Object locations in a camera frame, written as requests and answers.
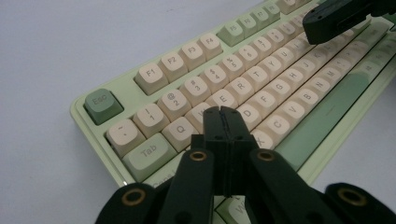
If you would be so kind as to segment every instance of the mechanical keyboard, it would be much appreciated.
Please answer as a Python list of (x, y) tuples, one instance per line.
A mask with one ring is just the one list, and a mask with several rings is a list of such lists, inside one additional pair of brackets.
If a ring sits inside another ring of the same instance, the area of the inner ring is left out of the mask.
[[(309, 45), (318, 1), (267, 1), (77, 98), (71, 114), (119, 186), (171, 178), (203, 111), (236, 108), (309, 184), (396, 73), (394, 24), (370, 18)], [(214, 223), (248, 223), (241, 196)]]

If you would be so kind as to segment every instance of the black plastic part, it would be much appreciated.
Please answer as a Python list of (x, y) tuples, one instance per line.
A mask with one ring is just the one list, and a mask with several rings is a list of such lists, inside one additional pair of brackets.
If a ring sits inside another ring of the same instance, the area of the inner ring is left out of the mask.
[(396, 216), (367, 191), (339, 183), (326, 188), (324, 200), (345, 223), (395, 224)]
[(303, 27), (312, 45), (324, 43), (366, 19), (370, 4), (365, 0), (328, 0), (309, 11)]
[[(250, 159), (252, 189), (247, 200), (250, 205), (265, 204), (276, 223), (343, 223), (278, 153), (256, 149)], [(247, 213), (257, 223), (269, 219), (268, 212), (259, 209), (247, 207)]]
[(202, 145), (215, 155), (215, 194), (225, 197), (244, 195), (248, 181), (248, 153), (258, 145), (239, 112), (225, 106), (220, 110), (218, 107), (207, 109), (204, 138), (194, 137), (192, 146)]
[(184, 153), (157, 223), (211, 223), (214, 159), (201, 148)]
[(151, 205), (156, 200), (155, 189), (145, 184), (131, 184), (118, 189), (106, 203), (96, 224), (153, 223), (155, 216)]

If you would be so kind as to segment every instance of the white table surface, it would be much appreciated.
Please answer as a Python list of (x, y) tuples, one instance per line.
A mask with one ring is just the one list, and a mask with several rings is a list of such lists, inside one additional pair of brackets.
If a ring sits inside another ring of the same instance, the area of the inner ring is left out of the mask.
[[(0, 223), (93, 223), (117, 189), (72, 101), (259, 0), (0, 2)], [(314, 187), (356, 184), (396, 211), (396, 81)]]

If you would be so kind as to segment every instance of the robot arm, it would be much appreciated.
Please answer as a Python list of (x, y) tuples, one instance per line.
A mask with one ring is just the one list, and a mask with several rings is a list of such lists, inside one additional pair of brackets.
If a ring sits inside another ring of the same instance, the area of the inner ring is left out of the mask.
[(328, 0), (306, 14), (303, 26), (312, 45), (324, 43), (366, 19), (396, 12), (396, 0)]

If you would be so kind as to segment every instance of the screw hole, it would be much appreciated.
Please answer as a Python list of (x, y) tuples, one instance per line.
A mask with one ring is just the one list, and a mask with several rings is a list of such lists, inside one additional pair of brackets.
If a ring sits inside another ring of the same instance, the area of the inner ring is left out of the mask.
[(206, 160), (206, 153), (203, 151), (194, 151), (190, 154), (190, 159), (193, 161), (204, 161)]
[(257, 154), (257, 158), (262, 161), (273, 161), (275, 159), (275, 156), (271, 152), (261, 151)]
[(127, 206), (135, 206), (142, 203), (145, 198), (146, 192), (142, 189), (130, 189), (122, 195), (121, 201)]
[(364, 206), (367, 204), (367, 199), (354, 189), (341, 188), (337, 191), (338, 197), (344, 202), (350, 203), (355, 206)]

